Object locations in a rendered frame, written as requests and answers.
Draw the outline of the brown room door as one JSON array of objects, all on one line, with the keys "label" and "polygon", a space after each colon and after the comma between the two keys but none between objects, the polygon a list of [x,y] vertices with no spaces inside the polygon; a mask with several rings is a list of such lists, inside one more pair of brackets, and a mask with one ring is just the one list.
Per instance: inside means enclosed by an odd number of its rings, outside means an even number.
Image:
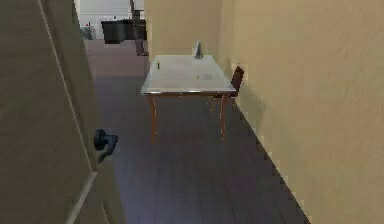
[{"label": "brown room door", "polygon": [[0,0],[0,224],[126,224],[75,0]]}]

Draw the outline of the dark brown wooden chair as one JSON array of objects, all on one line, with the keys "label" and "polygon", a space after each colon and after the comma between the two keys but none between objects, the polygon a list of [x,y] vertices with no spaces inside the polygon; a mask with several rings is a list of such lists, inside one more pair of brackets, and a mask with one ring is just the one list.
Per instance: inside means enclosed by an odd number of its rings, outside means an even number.
[{"label": "dark brown wooden chair", "polygon": [[[229,99],[231,100],[231,103],[232,103],[231,104],[232,105],[232,111],[236,111],[235,98],[239,94],[239,90],[241,87],[243,77],[244,77],[244,70],[239,65],[237,65],[235,70],[234,70],[234,73],[232,75],[232,79],[231,79],[231,84],[235,88],[236,91],[233,93],[230,93],[230,95],[229,95]],[[213,100],[221,99],[221,98],[222,98],[222,95],[214,95],[214,96],[209,97],[209,104],[211,105],[211,111],[213,110],[213,105],[214,105]]]}]

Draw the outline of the white table with wooden legs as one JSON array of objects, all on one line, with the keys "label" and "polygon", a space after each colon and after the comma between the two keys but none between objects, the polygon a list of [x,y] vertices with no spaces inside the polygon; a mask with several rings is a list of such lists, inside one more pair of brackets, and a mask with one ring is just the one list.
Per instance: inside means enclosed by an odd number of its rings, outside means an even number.
[{"label": "white table with wooden legs", "polygon": [[192,55],[157,55],[151,63],[140,94],[146,96],[151,108],[151,134],[157,134],[156,97],[222,95],[219,119],[221,139],[225,138],[225,106],[230,93],[235,92],[230,80],[212,55],[196,59]]}]

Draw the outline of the black cabinet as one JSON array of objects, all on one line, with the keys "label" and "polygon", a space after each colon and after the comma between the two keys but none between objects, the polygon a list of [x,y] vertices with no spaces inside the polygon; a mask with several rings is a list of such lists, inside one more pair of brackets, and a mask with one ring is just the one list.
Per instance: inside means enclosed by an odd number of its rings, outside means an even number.
[{"label": "black cabinet", "polygon": [[[141,35],[147,39],[146,21],[140,19]],[[120,44],[124,40],[135,40],[132,19],[103,20],[101,22],[106,44]]]}]

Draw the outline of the grey cone-shaped object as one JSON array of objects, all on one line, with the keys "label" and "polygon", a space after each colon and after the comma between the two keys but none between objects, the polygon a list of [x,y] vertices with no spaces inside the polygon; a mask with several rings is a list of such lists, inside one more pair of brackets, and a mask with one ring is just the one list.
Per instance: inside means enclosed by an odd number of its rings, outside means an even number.
[{"label": "grey cone-shaped object", "polygon": [[202,45],[200,41],[197,41],[195,43],[195,48],[194,48],[194,57],[196,59],[202,59],[203,58],[203,51],[202,51]]}]

